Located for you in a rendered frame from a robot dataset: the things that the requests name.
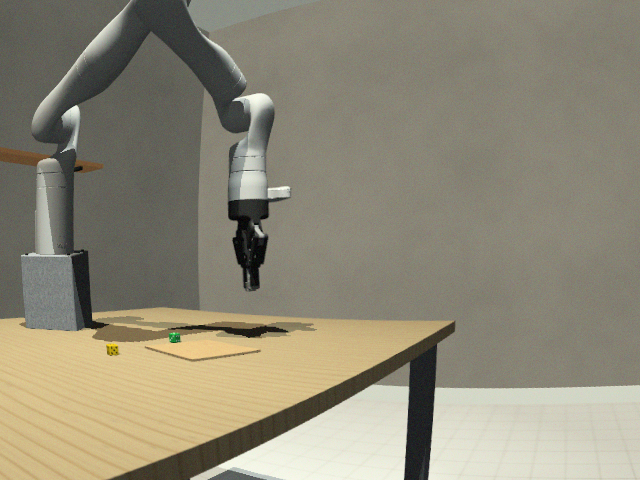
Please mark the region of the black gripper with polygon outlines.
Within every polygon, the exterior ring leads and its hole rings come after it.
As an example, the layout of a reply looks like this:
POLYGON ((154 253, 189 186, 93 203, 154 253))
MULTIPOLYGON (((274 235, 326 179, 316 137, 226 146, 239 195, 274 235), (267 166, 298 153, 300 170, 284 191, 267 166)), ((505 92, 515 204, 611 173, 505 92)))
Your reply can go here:
POLYGON ((241 199, 228 202, 228 218, 238 222, 236 237, 232 239, 237 263, 244 268, 243 287, 245 288, 245 282, 247 282, 247 288, 250 290, 260 288, 259 268, 260 264, 264 264, 268 242, 268 234, 262 234, 260 218, 263 220, 268 217, 269 203, 266 199, 241 199))

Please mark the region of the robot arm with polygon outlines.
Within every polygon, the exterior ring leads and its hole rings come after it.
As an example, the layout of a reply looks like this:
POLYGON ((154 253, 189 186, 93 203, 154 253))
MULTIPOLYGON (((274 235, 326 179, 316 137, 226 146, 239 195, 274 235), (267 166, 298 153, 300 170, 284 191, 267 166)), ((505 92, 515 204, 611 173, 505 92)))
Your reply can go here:
POLYGON ((230 55, 199 31, 188 10, 190 2, 131 0, 39 105, 32 135, 58 147, 54 155, 37 164, 37 254, 74 253, 74 168, 81 119, 77 105, 106 90, 151 31, 198 77, 213 98, 222 126, 231 133, 248 131, 229 150, 228 202, 291 198, 288 186, 268 188, 266 150, 275 116, 272 100, 262 93, 237 98, 246 88, 246 79, 230 55))

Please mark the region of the tan square mat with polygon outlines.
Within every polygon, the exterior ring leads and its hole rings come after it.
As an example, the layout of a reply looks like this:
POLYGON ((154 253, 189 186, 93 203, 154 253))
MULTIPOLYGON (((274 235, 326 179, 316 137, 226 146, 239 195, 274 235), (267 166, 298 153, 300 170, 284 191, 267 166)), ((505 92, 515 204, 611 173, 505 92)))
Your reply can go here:
POLYGON ((149 345, 145 348, 191 362, 261 352, 260 349, 211 340, 149 345))

